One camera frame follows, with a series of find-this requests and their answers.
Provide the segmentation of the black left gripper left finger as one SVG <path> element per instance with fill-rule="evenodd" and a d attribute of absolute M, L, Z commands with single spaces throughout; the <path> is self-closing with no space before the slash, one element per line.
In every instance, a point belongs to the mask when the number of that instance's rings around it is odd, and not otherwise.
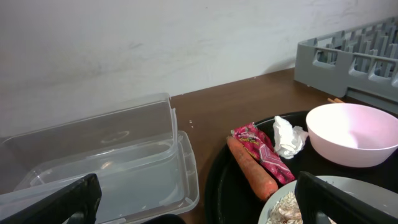
<path fill-rule="evenodd" d="M 95 224 L 101 198 L 97 175 L 88 174 L 1 220 L 1 224 Z"/>

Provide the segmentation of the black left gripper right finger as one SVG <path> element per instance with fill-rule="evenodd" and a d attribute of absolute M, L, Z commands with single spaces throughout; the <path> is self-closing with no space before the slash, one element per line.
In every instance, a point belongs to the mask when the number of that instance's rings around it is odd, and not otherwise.
<path fill-rule="evenodd" d="M 397 218 L 350 196 L 309 172 L 300 172 L 295 197 L 304 224 L 329 223 L 330 220 L 358 224 L 397 223 Z"/>

